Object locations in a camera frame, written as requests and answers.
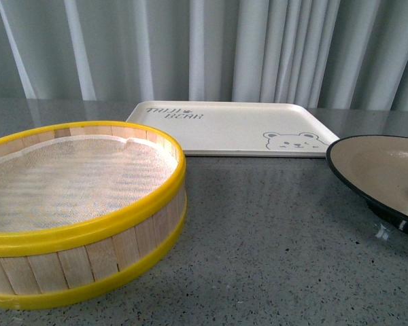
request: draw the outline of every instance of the ceramic dish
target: ceramic dish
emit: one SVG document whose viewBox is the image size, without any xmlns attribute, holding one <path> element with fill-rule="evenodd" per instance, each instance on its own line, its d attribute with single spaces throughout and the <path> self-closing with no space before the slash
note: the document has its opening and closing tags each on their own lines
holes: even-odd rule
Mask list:
<svg viewBox="0 0 408 326">
<path fill-rule="evenodd" d="M 328 148 L 326 160 L 376 215 L 408 234 L 408 138 L 340 139 Z"/>
</svg>

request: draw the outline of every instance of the white curtain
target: white curtain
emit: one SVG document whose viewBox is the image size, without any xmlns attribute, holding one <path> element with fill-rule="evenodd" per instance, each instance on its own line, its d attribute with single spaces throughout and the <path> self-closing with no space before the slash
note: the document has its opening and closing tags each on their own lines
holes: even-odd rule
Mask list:
<svg viewBox="0 0 408 326">
<path fill-rule="evenodd" d="M 0 97 L 408 111 L 408 0 L 0 0 Z"/>
</svg>

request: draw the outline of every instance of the white mesh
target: white mesh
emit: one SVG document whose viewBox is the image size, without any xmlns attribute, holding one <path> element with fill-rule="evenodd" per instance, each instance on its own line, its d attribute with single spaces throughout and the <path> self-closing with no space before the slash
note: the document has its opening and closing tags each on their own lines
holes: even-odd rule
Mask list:
<svg viewBox="0 0 408 326">
<path fill-rule="evenodd" d="M 0 158 L 0 232 L 53 228 L 121 209 L 154 191 L 177 161 L 142 139 L 73 136 Z"/>
</svg>

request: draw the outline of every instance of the table surface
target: table surface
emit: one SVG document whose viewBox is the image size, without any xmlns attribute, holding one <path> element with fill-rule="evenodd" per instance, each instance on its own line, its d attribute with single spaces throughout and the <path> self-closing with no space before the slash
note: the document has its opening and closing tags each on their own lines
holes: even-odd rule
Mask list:
<svg viewBox="0 0 408 326">
<path fill-rule="evenodd" d="M 0 98 L 0 137 L 124 121 L 135 105 Z M 405 112 L 309 111 L 339 137 L 408 137 Z M 376 217 L 325 159 L 186 161 L 184 231 L 160 262 L 86 302 L 0 308 L 0 325 L 408 325 L 408 235 Z"/>
</svg>

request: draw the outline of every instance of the dark plate rim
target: dark plate rim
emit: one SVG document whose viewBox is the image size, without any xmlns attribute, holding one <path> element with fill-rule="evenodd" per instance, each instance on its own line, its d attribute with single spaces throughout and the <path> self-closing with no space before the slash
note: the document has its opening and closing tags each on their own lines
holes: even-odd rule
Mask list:
<svg viewBox="0 0 408 326">
<path fill-rule="evenodd" d="M 342 139 L 336 140 L 334 143 L 328 146 L 326 150 L 326 161 L 328 166 L 332 170 L 332 172 L 345 184 L 347 185 L 352 191 L 354 191 L 359 196 L 363 197 L 369 206 L 369 208 L 379 217 L 386 220 L 387 222 L 391 223 L 394 227 L 398 228 L 400 231 L 403 231 L 408 234 L 408 215 L 389 207 L 387 204 L 380 202 L 379 200 L 375 199 L 374 197 L 370 196 L 368 193 L 362 191 L 360 188 L 355 186 L 348 178 L 346 178 L 339 169 L 334 165 L 334 162 L 331 158 L 331 152 L 333 151 L 334 146 L 337 143 L 342 141 L 346 141 L 352 138 L 367 138 L 367 137 L 384 137 L 384 138 L 400 138 L 400 139 L 408 139 L 408 137 L 402 136 L 389 136 L 384 134 L 364 134 L 364 135 L 356 135 L 345 137 Z"/>
</svg>

